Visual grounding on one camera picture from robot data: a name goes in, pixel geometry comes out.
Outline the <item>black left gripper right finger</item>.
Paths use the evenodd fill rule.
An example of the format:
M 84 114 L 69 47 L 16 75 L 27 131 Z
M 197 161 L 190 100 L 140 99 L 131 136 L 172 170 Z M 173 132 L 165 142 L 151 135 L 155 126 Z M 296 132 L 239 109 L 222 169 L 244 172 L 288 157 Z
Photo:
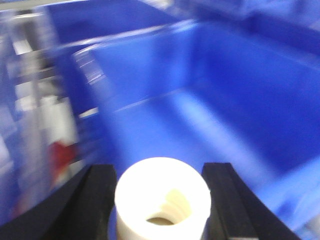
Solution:
M 230 163 L 205 163 L 202 177 L 211 193 L 206 240 L 297 240 L 250 190 Z

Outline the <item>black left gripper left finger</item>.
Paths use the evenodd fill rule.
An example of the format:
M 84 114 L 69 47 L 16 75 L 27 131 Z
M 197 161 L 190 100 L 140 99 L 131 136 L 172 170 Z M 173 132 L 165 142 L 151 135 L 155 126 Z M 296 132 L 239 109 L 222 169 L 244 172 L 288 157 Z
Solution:
M 87 166 L 47 199 L 0 228 L 2 240 L 106 240 L 114 206 L 112 165 Z

